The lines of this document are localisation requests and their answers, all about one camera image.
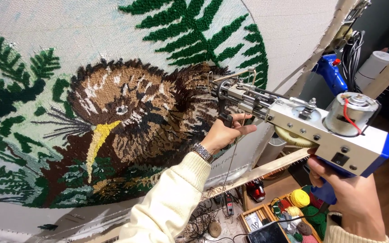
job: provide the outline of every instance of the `power switch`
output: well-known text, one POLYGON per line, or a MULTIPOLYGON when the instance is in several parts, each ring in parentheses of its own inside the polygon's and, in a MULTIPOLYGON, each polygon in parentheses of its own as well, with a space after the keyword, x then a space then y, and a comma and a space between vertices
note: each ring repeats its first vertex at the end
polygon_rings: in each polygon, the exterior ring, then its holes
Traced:
POLYGON ((331 161, 335 164, 338 164, 340 166, 343 166, 347 161, 348 161, 349 157, 342 154, 342 153, 339 153, 337 152, 335 154, 335 156, 331 159, 331 161))

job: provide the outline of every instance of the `metal watch band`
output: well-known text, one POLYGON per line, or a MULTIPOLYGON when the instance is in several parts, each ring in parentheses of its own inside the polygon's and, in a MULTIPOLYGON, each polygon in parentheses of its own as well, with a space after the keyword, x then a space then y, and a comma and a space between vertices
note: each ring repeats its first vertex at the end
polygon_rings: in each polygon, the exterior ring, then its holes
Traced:
POLYGON ((208 163, 213 162, 213 155, 210 154, 200 143, 195 143, 192 151, 197 152, 208 163))

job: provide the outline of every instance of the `red object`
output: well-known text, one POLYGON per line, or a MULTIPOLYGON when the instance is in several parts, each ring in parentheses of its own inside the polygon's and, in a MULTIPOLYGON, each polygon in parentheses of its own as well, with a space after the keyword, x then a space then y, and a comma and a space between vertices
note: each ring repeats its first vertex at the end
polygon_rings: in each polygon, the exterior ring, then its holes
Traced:
POLYGON ((280 212, 282 213, 286 212, 285 209, 290 207, 290 204, 286 199, 280 200, 277 204, 278 204, 278 208, 280 209, 280 212))
POLYGON ((247 195, 249 195, 255 202, 262 202, 265 200, 264 184, 262 181, 250 181, 246 184, 247 195))
POLYGON ((310 197, 310 203, 315 206, 317 209, 319 209, 322 205, 322 201, 321 199, 316 199, 316 197, 313 195, 312 192, 309 193, 309 197, 310 197))
POLYGON ((344 98, 343 116, 350 124, 352 124, 358 130, 358 135, 361 135, 362 133, 361 129, 359 129, 359 127, 351 119, 349 119, 348 114, 346 113, 348 109, 348 104, 349 104, 348 98, 344 98))
POLYGON ((340 61, 340 59, 335 59, 333 62, 332 62, 332 65, 333 66, 336 66, 336 65, 338 65, 339 63, 340 63, 341 61, 340 61))

